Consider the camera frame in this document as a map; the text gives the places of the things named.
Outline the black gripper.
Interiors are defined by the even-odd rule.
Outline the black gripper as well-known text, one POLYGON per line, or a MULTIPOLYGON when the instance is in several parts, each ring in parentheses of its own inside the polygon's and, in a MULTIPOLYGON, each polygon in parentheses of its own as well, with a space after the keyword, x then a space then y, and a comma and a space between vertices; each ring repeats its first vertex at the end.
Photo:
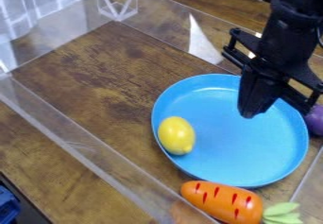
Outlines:
POLYGON ((260 37, 229 30, 221 55, 241 68, 237 108, 244 118, 264 113, 281 98, 300 113, 323 95, 323 81, 308 66, 317 45, 321 17, 270 0, 270 14, 260 37))

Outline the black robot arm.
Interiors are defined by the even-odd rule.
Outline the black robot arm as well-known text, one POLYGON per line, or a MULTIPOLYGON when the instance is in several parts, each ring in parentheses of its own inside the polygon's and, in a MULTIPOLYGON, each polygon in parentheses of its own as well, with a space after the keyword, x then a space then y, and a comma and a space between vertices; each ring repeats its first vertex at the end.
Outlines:
POLYGON ((230 29, 221 52, 241 68, 237 108, 245 118, 278 98, 305 114, 323 95, 323 81, 308 66, 320 44, 323 0, 270 0, 269 7, 262 35, 230 29))

